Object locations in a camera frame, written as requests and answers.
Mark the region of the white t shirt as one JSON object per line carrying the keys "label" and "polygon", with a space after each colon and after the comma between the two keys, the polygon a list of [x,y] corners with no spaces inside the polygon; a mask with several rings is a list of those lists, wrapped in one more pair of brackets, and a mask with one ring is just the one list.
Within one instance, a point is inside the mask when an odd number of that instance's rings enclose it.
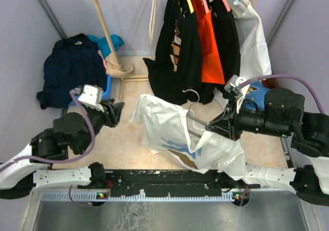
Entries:
{"label": "white t shirt", "polygon": [[200,173],[210,169],[224,172],[234,180],[247,174],[245,154],[239,141],[206,131],[188,117],[181,106],[142,94],[130,121],[143,125],[143,144],[176,165]]}

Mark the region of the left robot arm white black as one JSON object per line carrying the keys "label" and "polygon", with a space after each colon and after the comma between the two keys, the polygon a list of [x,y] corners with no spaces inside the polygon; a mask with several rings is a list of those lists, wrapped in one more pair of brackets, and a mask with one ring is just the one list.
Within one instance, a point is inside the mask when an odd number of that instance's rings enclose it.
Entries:
{"label": "left robot arm white black", "polygon": [[[66,164],[68,152],[79,156],[89,150],[103,127],[118,125],[124,102],[114,99],[100,102],[102,111],[83,106],[83,113],[67,113],[53,121],[53,127],[31,139],[16,156],[1,164],[1,199],[14,200],[32,191],[77,185],[80,189],[101,188],[107,182],[101,163],[73,170],[51,170],[54,164]],[[95,135],[91,135],[86,119]]]}

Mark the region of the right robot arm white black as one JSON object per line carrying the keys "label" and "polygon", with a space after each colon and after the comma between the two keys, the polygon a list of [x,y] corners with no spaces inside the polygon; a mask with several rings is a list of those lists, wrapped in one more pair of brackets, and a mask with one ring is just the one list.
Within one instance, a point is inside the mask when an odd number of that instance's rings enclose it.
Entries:
{"label": "right robot arm white black", "polygon": [[328,115],[304,110],[305,98],[286,88],[269,90],[264,109],[247,108],[248,100],[238,106],[230,100],[224,112],[206,125],[206,130],[233,141],[243,132],[290,138],[292,149],[305,155],[310,164],[289,169],[276,169],[247,164],[232,172],[230,183],[237,188],[260,185],[294,193],[315,205],[328,206]]}

